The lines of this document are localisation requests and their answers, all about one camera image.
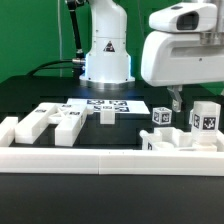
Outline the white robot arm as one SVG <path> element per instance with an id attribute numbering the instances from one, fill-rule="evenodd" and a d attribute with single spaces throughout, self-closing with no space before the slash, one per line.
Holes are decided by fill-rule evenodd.
<path id="1" fill-rule="evenodd" d="M 82 51 L 76 37 L 77 57 L 85 66 L 80 81 L 96 88 L 117 89 L 135 81 L 126 51 L 127 14 L 113 0 L 65 0 L 73 29 L 75 10 L 89 4 L 92 46 Z M 188 0 L 152 13 L 142 53 L 141 76 L 151 86 L 165 86 L 173 110 L 181 110 L 179 92 L 186 84 L 224 82 L 224 0 Z"/>

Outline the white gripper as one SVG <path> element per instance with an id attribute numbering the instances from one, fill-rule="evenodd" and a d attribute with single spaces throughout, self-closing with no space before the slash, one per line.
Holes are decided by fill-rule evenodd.
<path id="1" fill-rule="evenodd" d="M 182 87 L 224 81 L 224 45 L 202 45 L 199 34 L 151 32 L 144 43 L 141 76 L 152 86 L 168 86 L 172 110 L 180 112 Z"/>

